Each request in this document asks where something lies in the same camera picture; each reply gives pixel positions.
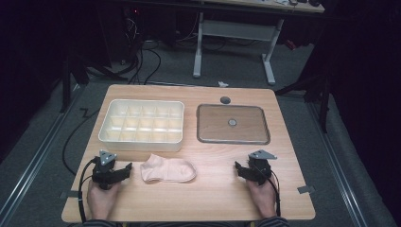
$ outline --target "hand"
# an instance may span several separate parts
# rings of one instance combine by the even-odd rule
[[[276,186],[273,177],[270,180]],[[256,205],[263,218],[271,218],[277,216],[274,205],[276,203],[276,194],[271,186],[271,183],[266,181],[262,185],[257,182],[247,180],[247,185],[250,188],[253,203]]]
[[[87,201],[91,209],[92,219],[107,220],[109,218],[120,185],[121,183],[115,183],[109,190],[103,190],[98,183],[94,183],[92,180],[89,182]]]

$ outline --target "square lid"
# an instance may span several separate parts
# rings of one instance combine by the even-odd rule
[[[203,143],[267,145],[270,142],[260,107],[201,104],[197,118],[197,136]]]

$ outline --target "white plastic tray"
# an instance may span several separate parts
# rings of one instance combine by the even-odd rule
[[[183,103],[115,99],[98,138],[107,149],[178,151],[183,140]]]

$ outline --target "striped sleeve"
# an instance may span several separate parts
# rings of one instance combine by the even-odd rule
[[[83,223],[84,227],[115,227],[114,223],[101,219],[91,219]]]
[[[272,217],[261,220],[257,227],[289,227],[289,225],[285,218]]]

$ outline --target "wooden table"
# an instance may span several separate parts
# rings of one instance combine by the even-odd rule
[[[261,107],[270,130],[268,145],[206,144],[197,139],[196,110],[201,103],[219,104],[228,96],[232,105]],[[298,187],[305,180],[298,164],[288,131],[272,90],[170,87],[141,85],[112,85],[100,109],[88,146],[82,157],[77,177],[72,185],[78,190],[82,169],[100,149],[106,147],[98,139],[103,119],[114,99],[178,100],[184,104],[183,146],[177,152],[153,152],[165,158],[183,158],[197,168],[197,177],[188,183],[145,183],[139,166],[150,156],[150,151],[109,150],[117,154],[121,168],[133,162],[131,177],[123,182],[111,220],[118,221],[207,221],[260,219],[253,205],[245,180],[237,176],[234,163],[247,166],[248,154],[264,149],[278,157],[270,160],[281,190],[282,216],[288,219],[312,219],[315,211],[307,193],[300,194]],[[87,218],[87,185],[83,186]],[[62,212],[67,222],[79,222],[77,198],[68,198]]]

